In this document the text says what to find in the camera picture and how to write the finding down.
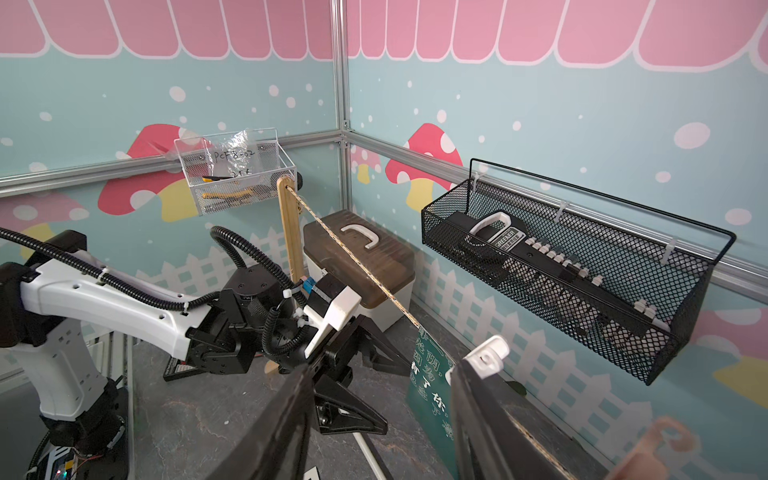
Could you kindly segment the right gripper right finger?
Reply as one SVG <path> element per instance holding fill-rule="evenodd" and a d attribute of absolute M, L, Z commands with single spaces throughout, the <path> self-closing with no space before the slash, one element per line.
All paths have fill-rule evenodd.
<path fill-rule="evenodd" d="M 549 421 L 516 423 L 473 366 L 451 373 L 451 421 L 460 479 L 603 479 L 606 468 Z"/>

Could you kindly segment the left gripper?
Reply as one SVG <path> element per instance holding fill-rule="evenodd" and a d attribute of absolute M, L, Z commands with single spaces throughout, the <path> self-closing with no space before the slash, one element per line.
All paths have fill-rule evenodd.
<path fill-rule="evenodd" d="M 315 401 L 316 429 L 321 435 L 386 435 L 384 416 L 349 390 L 350 361 L 361 353 L 373 370 L 408 377 L 411 362 L 367 316 L 355 316 L 341 331 L 321 341 L 307 361 Z"/>

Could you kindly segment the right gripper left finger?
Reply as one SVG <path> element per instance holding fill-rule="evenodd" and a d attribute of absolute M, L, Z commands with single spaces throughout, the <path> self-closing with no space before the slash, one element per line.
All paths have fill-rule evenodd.
<path fill-rule="evenodd" d="M 314 391 L 307 366 L 281 389 L 210 479 L 301 479 L 306 470 Z"/>

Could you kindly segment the wooden postcard rack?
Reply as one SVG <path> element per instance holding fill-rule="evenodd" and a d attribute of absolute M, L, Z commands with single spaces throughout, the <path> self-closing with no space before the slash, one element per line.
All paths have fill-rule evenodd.
<path fill-rule="evenodd" d="M 297 183 L 290 176 L 284 175 L 276 181 L 277 197 L 280 202 L 281 219 L 286 234 L 286 245 L 289 253 L 289 263 L 291 275 L 294 281 L 302 280 L 305 275 L 303 260 L 296 260 L 298 270 L 294 268 L 293 250 L 301 250 L 306 254 L 308 260 L 313 260 L 310 255 L 311 249 L 302 246 L 302 240 L 299 238 L 298 227 L 293 232 L 291 225 L 298 225 L 299 210 L 306 210 L 315 220 L 315 225 L 319 226 L 325 236 L 330 238 L 337 247 L 328 246 L 320 253 L 327 253 L 334 261 L 341 261 L 342 258 L 348 258 L 357 270 L 362 272 L 365 277 L 375 285 L 376 289 L 387 298 L 399 312 L 393 314 L 393 318 L 404 316 L 414 326 L 420 335 L 419 342 L 427 345 L 426 353 L 419 353 L 425 362 L 427 353 L 444 354 L 446 360 L 441 363 L 442 366 L 450 366 L 445 371 L 442 380 L 437 380 L 438 369 L 442 367 L 432 366 L 435 380 L 431 387 L 424 387 L 425 392 L 438 393 L 434 388 L 438 388 L 443 382 L 451 388 L 451 428 L 454 437 L 455 446 L 455 464 L 461 479 L 577 479 L 573 472 L 569 471 L 555 453 L 547 448 L 547 445 L 540 442 L 544 439 L 541 435 L 531 431 L 518 419 L 504 410 L 493 398 L 483 379 L 487 379 L 499 373 L 503 369 L 502 360 L 508 355 L 510 349 L 506 341 L 500 336 L 494 336 L 490 340 L 481 344 L 461 360 L 454 359 L 448 354 L 442 346 L 437 343 L 430 332 L 412 315 L 406 305 L 399 297 L 387 288 L 386 282 L 382 282 L 381 275 L 376 275 L 375 271 L 368 268 L 368 263 L 356 255 L 356 251 L 344 243 L 344 239 L 337 235 L 337 232 L 329 227 L 323 218 L 319 217 L 309 207 L 309 205 L 297 193 Z M 316 277 L 318 283 L 313 287 L 312 294 L 320 295 L 320 276 Z M 308 347 L 306 347 L 305 356 L 320 352 L 321 341 L 326 340 L 330 333 L 351 333 L 352 317 L 362 322 L 363 320 L 372 320 L 362 313 L 358 312 L 361 305 L 360 288 L 355 279 L 346 283 L 345 289 L 338 295 L 325 295 L 329 300 L 323 300 L 328 303 L 325 312 L 320 312 L 322 308 L 303 306 L 303 314 L 309 320 L 309 323 L 318 329 L 318 333 L 312 337 Z"/>

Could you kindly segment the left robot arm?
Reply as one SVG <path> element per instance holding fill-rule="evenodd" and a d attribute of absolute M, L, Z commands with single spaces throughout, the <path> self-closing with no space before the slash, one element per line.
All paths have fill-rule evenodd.
<path fill-rule="evenodd" d="M 125 391 L 101 374 L 82 335 L 90 323 L 216 375 L 246 373 L 255 358 L 274 361 L 287 383 L 213 470 L 216 479 L 299 479 L 312 431 L 376 434 L 386 419 L 350 391 L 350 361 L 405 376 L 409 361 L 375 322 L 359 295 L 333 276 L 309 291 L 264 252 L 221 226 L 212 239 L 233 262 L 225 286 L 200 297 L 134 278 L 93 257 L 84 234 L 48 241 L 3 230 L 31 250 L 1 268 L 1 345 L 34 386 L 47 432 L 27 470 L 30 479 L 124 479 L 128 425 Z"/>

